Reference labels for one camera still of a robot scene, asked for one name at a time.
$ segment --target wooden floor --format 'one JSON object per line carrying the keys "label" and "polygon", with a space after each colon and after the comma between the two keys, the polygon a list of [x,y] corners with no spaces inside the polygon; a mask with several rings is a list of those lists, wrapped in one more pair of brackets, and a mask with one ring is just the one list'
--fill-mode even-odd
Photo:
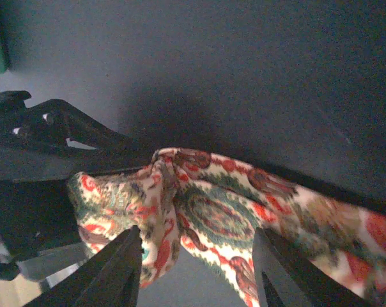
{"label": "wooden floor", "polygon": [[40,294],[39,284],[21,275],[13,281],[0,281],[0,307],[20,307]]}

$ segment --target crumpled cloth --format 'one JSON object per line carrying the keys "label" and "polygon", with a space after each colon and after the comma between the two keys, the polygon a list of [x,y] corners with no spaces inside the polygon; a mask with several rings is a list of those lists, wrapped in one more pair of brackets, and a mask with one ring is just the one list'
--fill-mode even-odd
{"label": "crumpled cloth", "polygon": [[157,151],[133,175],[68,181],[90,255],[137,225],[141,287],[175,264],[182,245],[256,307],[252,262],[257,227],[292,241],[326,275],[386,306],[386,216],[324,197],[250,164],[182,148]]}

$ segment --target green paisley motif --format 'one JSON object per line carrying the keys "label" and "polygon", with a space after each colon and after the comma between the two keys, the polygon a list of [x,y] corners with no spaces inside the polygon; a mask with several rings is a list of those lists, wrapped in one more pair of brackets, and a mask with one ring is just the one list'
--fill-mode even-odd
{"label": "green paisley motif", "polygon": [[252,247],[253,225],[257,225],[257,220],[238,198],[231,197],[226,190],[213,187],[204,191],[192,184],[176,197],[186,204],[183,209],[194,227],[214,244],[238,249]]}
{"label": "green paisley motif", "polygon": [[256,201],[258,203],[264,203],[264,201],[260,199],[258,193],[254,193],[249,187],[242,185],[238,181],[238,178],[232,177],[231,175],[227,175],[225,173],[219,173],[218,175],[202,173],[199,175],[199,179],[207,181],[213,185],[229,189],[236,194],[248,198],[249,200]]}

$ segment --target gray background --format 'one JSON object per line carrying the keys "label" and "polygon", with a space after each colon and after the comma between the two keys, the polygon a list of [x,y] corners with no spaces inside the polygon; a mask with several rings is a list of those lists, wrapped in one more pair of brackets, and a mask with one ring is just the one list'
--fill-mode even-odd
{"label": "gray background", "polygon": [[[386,4],[320,2],[0,0],[0,91],[65,99],[152,148],[274,162],[386,199]],[[182,257],[141,306],[216,293],[232,306]]]}

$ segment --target red paisley pattern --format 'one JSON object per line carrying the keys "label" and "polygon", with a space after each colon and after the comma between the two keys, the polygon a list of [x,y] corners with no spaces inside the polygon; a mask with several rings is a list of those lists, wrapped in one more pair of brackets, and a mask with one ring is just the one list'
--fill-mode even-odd
{"label": "red paisley pattern", "polygon": [[377,213],[370,213],[366,220],[366,230],[378,245],[386,251],[386,217]]}
{"label": "red paisley pattern", "polygon": [[[376,292],[373,297],[386,297],[385,216],[340,204],[244,162],[199,150],[161,150],[151,165],[132,178],[136,178],[139,185],[124,192],[123,196],[131,199],[126,216],[115,207],[106,208],[110,199],[98,203],[99,189],[105,191],[104,184],[109,179],[100,181],[99,177],[81,175],[74,185],[82,193],[77,198],[86,194],[81,208],[93,202],[89,213],[78,220],[78,224],[81,238],[95,253],[109,242],[107,233],[111,236],[123,229],[123,225],[113,223],[112,218],[118,214],[121,214],[120,221],[128,219],[127,222],[137,223],[144,231],[143,244],[147,252],[141,287],[147,287],[173,266],[181,243],[212,269],[217,259],[216,271],[225,274],[247,306],[258,307],[251,245],[244,242],[249,239],[252,242],[255,227],[261,226],[271,227],[287,239],[295,240],[310,252],[308,255],[317,255],[310,259],[315,266],[358,295],[366,295],[366,290],[370,290]],[[195,195],[203,199],[189,196],[192,203],[180,201],[183,199],[180,195],[189,195],[189,187],[199,189],[200,193]],[[212,187],[216,187],[218,194],[212,194]],[[147,197],[142,198],[141,191]],[[171,202],[175,194],[178,197],[174,204],[162,203]],[[94,214],[98,206],[102,219]],[[165,212],[169,210],[172,215],[167,216]],[[345,244],[351,242],[354,246],[344,250]],[[325,244],[335,250],[325,254],[325,248],[321,248]],[[353,254],[355,246],[360,250],[359,257]]]}

